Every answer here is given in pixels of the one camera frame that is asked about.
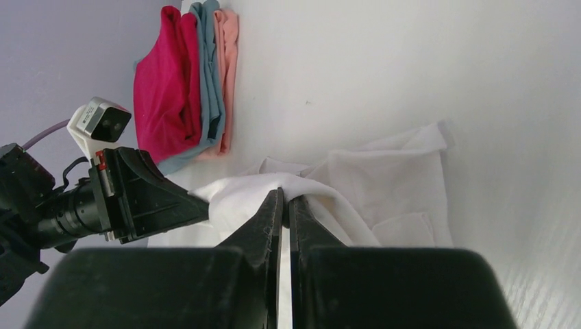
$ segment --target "stack of folded clothes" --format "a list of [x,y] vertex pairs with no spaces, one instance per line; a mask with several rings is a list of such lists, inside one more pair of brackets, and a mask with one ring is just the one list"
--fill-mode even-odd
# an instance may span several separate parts
[[153,49],[137,65],[134,110],[140,149],[163,174],[230,152],[238,15],[216,0],[181,15],[162,8]]

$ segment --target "pink cloth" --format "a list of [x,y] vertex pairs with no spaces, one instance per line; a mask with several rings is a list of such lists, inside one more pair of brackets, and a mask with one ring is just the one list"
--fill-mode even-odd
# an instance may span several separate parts
[[220,85],[226,109],[225,127],[219,144],[208,148],[196,157],[205,160],[230,153],[232,143],[232,120],[234,116],[234,85],[236,83],[236,61],[238,59],[238,15],[221,9],[214,12],[214,31],[217,47]]
[[155,163],[199,144],[201,101],[196,18],[161,11],[160,35],[135,70],[137,142]]

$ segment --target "table surface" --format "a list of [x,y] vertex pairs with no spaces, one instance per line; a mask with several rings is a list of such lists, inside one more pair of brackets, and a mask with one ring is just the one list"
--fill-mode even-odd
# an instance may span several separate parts
[[232,155],[173,180],[312,163],[445,120],[454,243],[492,264],[522,328],[581,327],[578,3],[221,4],[240,15]]

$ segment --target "black cable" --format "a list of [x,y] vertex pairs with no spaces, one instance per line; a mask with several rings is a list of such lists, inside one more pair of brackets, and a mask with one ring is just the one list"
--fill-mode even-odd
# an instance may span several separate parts
[[63,170],[62,186],[59,188],[59,190],[64,192],[64,190],[66,190],[66,188],[69,187],[69,180],[66,178],[66,176],[71,172],[71,170],[73,170],[73,168],[75,168],[77,165],[80,165],[83,162],[89,162],[89,160],[82,156],[81,158],[78,158],[77,160],[73,161],[73,163],[71,163],[67,168]]

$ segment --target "cable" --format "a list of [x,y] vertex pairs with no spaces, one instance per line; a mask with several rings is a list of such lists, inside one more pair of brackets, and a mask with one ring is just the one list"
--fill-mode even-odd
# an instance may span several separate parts
[[81,158],[78,158],[77,160],[73,161],[73,163],[71,163],[67,168],[65,168],[62,172],[62,186],[59,188],[62,188],[62,191],[66,190],[67,187],[69,187],[69,180],[66,178],[66,176],[71,172],[71,170],[73,170],[73,168],[75,168],[77,165],[83,163],[83,162],[89,162],[89,160],[87,160],[87,158],[85,158],[84,156],[82,156]]
[[66,125],[69,124],[69,120],[65,120],[65,121],[61,121],[55,125],[53,125],[52,127],[42,131],[41,133],[39,133],[38,135],[36,135],[35,137],[33,137],[30,141],[27,141],[22,148],[23,149],[29,149],[31,148],[34,144],[38,143],[41,139],[43,139],[44,137],[56,132],[59,129],[62,129],[64,127],[66,127]]

